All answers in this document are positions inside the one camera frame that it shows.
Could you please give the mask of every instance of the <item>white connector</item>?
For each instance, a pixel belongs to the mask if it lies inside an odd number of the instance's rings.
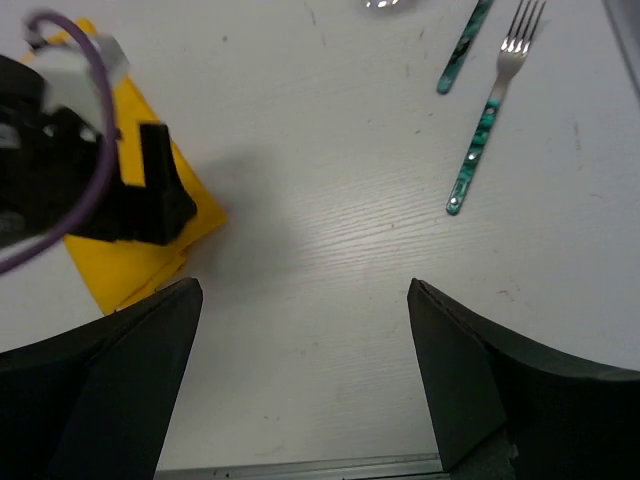
[[[129,62],[115,38],[100,35],[91,40],[107,68],[113,90],[126,75]],[[94,129],[104,133],[97,88],[89,64],[76,44],[44,47],[37,51],[29,67],[47,82],[45,111],[70,108]]]

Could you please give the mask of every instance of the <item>white table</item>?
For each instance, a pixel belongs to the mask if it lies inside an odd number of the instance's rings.
[[[0,50],[24,50],[2,7]],[[405,296],[419,277],[547,345],[640,368],[640,109],[599,0],[550,0],[458,217],[444,204],[515,10],[496,0],[78,0],[231,220],[160,460],[206,468],[435,453]],[[0,351],[99,311],[64,248],[0,279]]]

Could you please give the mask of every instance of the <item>fork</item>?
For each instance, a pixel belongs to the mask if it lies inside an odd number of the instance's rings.
[[[540,17],[542,16],[542,11],[547,4],[546,1],[540,3],[540,0],[536,0],[535,3],[533,3],[533,8],[531,8],[532,1],[533,0],[527,1],[524,11],[522,15],[520,15],[522,5],[524,4],[524,0],[520,0],[516,14],[509,27],[509,32],[500,47],[496,82],[493,85],[476,131],[473,134],[471,145],[462,162],[462,167],[460,167],[460,171],[458,172],[458,177],[453,185],[453,190],[451,190],[451,195],[449,195],[446,208],[447,213],[450,215],[456,215],[460,212],[460,208],[462,208],[462,204],[469,190],[469,185],[471,184],[471,180],[473,180],[473,175],[482,158],[484,148],[489,140],[491,128],[496,122],[498,111],[504,101],[509,84],[513,77],[520,71],[529,54],[531,43],[533,42]]]

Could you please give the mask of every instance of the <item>fork tines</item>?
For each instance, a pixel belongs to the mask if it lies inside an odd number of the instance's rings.
[[[522,15],[520,15],[520,10],[522,10],[522,5],[524,4],[524,0],[520,0],[516,14],[511,22],[511,27],[509,27],[509,33],[507,33],[504,42],[502,42],[501,51],[514,54],[519,53],[521,55],[526,55],[529,51],[529,46],[538,28],[542,11],[547,4],[546,1],[540,2],[536,0],[533,2],[533,8],[531,8],[532,1],[533,0],[527,1],[524,11]]]

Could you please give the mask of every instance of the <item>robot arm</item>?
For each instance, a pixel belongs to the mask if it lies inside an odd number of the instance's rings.
[[[112,86],[126,59],[112,37],[92,39]],[[0,246],[47,232],[86,189],[105,125],[86,61],[73,45],[47,45],[27,67],[0,56]],[[73,235],[166,245],[196,214],[177,174],[168,129],[140,125],[145,186],[116,167],[106,193]]]

